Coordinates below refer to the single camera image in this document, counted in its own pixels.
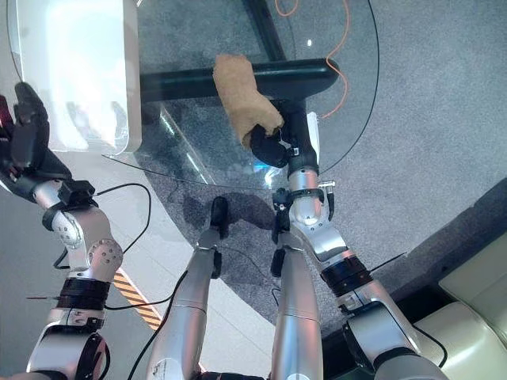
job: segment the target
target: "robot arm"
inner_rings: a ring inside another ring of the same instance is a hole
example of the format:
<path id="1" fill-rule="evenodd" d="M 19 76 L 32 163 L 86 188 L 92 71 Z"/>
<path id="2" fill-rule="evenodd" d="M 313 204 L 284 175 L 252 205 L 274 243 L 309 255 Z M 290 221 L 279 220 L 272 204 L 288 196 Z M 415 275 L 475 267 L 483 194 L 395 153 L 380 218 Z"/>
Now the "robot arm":
<path id="1" fill-rule="evenodd" d="M 0 183 L 42 207 L 42 223 L 64 244 L 70 266 L 58 304 L 30 357 L 27 372 L 33 374 L 24 376 L 99 378 L 109 353 L 97 330 L 104 324 L 105 300 L 123 252 L 93 201 L 94 188 L 85 180 L 73 180 L 48 149 L 48 115 L 39 97 L 26 83 L 15 90 L 16 123 L 0 97 Z"/>
<path id="2" fill-rule="evenodd" d="M 279 276 L 287 253 L 303 245 L 348 317 L 345 339 L 360 366 L 375 372 L 377 379 L 446 379 L 438 366 L 420 356 L 414 327 L 330 223 L 334 182 L 318 182 L 304 103 L 282 104 L 279 110 L 285 120 L 281 137 L 291 146 L 289 189 L 279 189 L 273 195 L 273 240 L 277 243 L 273 274 Z M 328 211 L 322 188 L 327 193 Z"/>

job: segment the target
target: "tan sponge cloth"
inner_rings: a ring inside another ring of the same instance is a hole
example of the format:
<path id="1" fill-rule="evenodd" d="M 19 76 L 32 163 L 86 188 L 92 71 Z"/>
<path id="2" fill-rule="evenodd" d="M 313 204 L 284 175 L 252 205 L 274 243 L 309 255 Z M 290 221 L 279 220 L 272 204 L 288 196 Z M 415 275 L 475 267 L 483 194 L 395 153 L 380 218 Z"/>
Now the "tan sponge cloth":
<path id="1" fill-rule="evenodd" d="M 213 80 L 225 112 L 241 144 L 250 148 L 250 132 L 259 124 L 267 135 L 284 120 L 269 100 L 257 91 L 252 64 L 244 55 L 217 55 Z"/>

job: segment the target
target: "round glass tabletop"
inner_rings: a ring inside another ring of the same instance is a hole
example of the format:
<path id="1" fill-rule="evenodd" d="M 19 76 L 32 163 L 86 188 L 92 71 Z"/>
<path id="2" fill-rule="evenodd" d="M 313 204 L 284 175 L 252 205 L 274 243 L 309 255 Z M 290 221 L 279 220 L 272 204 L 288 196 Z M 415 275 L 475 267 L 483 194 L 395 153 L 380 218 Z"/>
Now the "round glass tabletop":
<path id="1" fill-rule="evenodd" d="M 243 54 L 254 69 L 258 63 L 297 65 L 303 59 L 327 57 L 347 29 L 345 42 L 332 57 L 348 79 L 345 103 L 322 117 L 342 99 L 345 82 L 338 76 L 329 89 L 306 101 L 307 111 L 318 116 L 320 171 L 336 165 L 360 137 L 375 98 L 374 19 L 367 0 L 354 0 L 348 9 L 336 0 L 299 2 L 286 15 L 295 4 L 293 0 L 143 1 L 139 6 L 143 143 L 134 154 L 115 159 L 204 184 L 235 188 L 284 184 L 285 170 L 270 167 L 245 150 L 220 99 L 210 96 L 214 88 L 208 88 L 208 79 L 215 57 Z M 170 78 L 171 86 L 165 93 L 145 97 L 143 81 L 153 82 L 153 77 L 160 80 L 161 88 Z"/>

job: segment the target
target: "black table leg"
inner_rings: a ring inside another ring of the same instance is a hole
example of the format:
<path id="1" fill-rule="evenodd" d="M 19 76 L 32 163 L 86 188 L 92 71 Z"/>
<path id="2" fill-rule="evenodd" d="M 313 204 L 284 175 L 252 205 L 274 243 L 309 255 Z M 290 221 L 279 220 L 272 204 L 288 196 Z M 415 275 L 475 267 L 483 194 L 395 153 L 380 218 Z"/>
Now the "black table leg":
<path id="1" fill-rule="evenodd" d="M 243 0 L 270 61 L 286 61 L 266 0 Z"/>

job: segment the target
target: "orange cable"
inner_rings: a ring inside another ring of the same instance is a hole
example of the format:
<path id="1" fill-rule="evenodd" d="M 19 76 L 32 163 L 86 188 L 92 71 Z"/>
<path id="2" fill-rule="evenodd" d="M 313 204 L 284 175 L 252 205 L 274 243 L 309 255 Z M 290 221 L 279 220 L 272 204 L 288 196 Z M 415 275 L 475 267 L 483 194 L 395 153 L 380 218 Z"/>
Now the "orange cable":
<path id="1" fill-rule="evenodd" d="M 293 14 L 297 10 L 298 4 L 299 4 L 299 0 L 295 0 L 294 8 L 292 8 L 287 13 L 283 13 L 280 10 L 278 1 L 279 0 L 275 0 L 275 7 L 276 7 L 276 11 L 278 12 L 278 14 L 280 16 L 282 16 L 282 17 L 288 17 L 291 14 Z M 326 56 L 326 64 L 327 64 L 327 66 L 329 66 L 331 70 L 333 70 L 334 72 L 336 72 L 336 74 L 338 74 L 340 76 L 340 78 L 343 80 L 343 84 L 344 84 L 343 95 L 341 96 L 340 102 L 337 104 L 337 106 L 335 108 L 333 108 L 327 114 L 321 116 L 323 119 L 325 119 L 325 118 L 333 115 L 338 109 L 340 109 L 343 106 L 343 104 L 345 103 L 345 99 L 347 98 L 347 94 L 349 93 L 349 80 L 347 79 L 347 77 L 345 76 L 345 74 L 343 74 L 341 71 L 339 71 L 339 69 L 337 69 L 335 66 L 333 66 L 331 64 L 331 62 L 330 62 L 330 58 L 333 55 L 335 55 L 341 49 L 341 47 L 345 43 L 345 40 L 347 39 L 347 35 L 349 34 L 349 29 L 350 29 L 350 11 L 349 11 L 349 4 L 347 3 L 347 0 L 343 0 L 343 8 L 345 9 L 345 30 L 343 32 L 343 36 L 341 37 L 341 40 L 338 43 L 338 45 L 336 45 L 336 47 L 332 51 L 330 51 L 330 53 Z"/>
<path id="2" fill-rule="evenodd" d="M 343 104 L 345 103 L 345 99 L 347 98 L 347 94 L 349 92 L 349 81 L 347 80 L 347 77 L 345 74 L 343 74 L 339 69 L 331 65 L 330 58 L 335 55 L 341 47 L 344 45 L 345 40 L 347 38 L 347 35 L 349 34 L 350 29 L 350 11 L 349 11 L 349 4 L 347 3 L 347 0 L 343 0 L 343 8 L 345 9 L 345 31 L 343 32 L 343 36 L 341 37 L 340 42 L 336 47 L 330 51 L 330 53 L 326 57 L 326 63 L 327 66 L 331 68 L 331 70 L 335 71 L 338 75 L 340 75 L 341 79 L 343 80 L 344 89 L 343 89 L 343 95 L 341 96 L 340 102 L 336 105 L 335 108 L 333 108 L 331 111 L 329 111 L 327 114 L 321 116 L 323 119 L 330 117 L 333 115 L 338 109 L 340 109 Z"/>
<path id="3" fill-rule="evenodd" d="M 278 5 L 278 0 L 275 0 L 275 7 L 276 7 L 276 11 L 278 12 L 279 15 L 281 15 L 282 17 L 289 17 L 291 14 L 293 14 L 295 12 L 295 10 L 298 9 L 298 5 L 299 5 L 299 0 L 295 0 L 295 4 L 294 4 L 294 8 L 292 8 L 290 11 L 288 11 L 287 13 L 284 13 L 281 11 L 280 9 L 280 6 Z"/>

